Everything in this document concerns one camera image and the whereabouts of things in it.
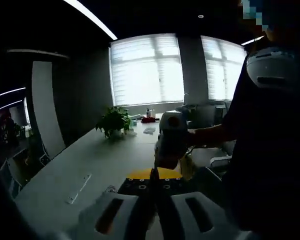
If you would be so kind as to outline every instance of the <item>white window blind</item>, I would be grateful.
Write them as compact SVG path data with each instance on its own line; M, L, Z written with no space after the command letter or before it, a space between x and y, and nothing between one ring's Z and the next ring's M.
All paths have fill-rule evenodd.
M246 51L235 43L201 36L206 62L210 100L232 100L246 57Z
M183 101L184 80L174 34L111 43L110 68L116 106Z

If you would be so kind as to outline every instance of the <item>green plant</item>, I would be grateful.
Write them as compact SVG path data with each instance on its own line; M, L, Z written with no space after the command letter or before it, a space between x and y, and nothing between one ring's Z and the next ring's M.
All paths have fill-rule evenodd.
M113 106L107 109L106 114L95 125L95 129L100 129L101 132L103 129L104 136L109 138L115 130L129 130L130 121L127 110Z

